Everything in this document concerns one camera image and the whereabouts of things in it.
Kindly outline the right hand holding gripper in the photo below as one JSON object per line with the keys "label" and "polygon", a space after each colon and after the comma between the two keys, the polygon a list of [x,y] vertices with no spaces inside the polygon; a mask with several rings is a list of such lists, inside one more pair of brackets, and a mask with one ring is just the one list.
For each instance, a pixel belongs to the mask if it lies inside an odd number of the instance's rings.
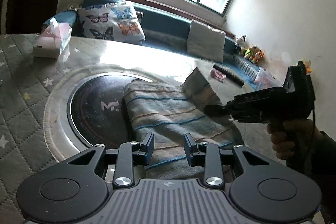
{"label": "right hand holding gripper", "polygon": [[298,145],[312,141],[313,143],[324,138],[314,122],[310,119],[289,121],[283,123],[270,123],[266,128],[270,135],[272,149],[280,160],[287,160],[297,151]]}

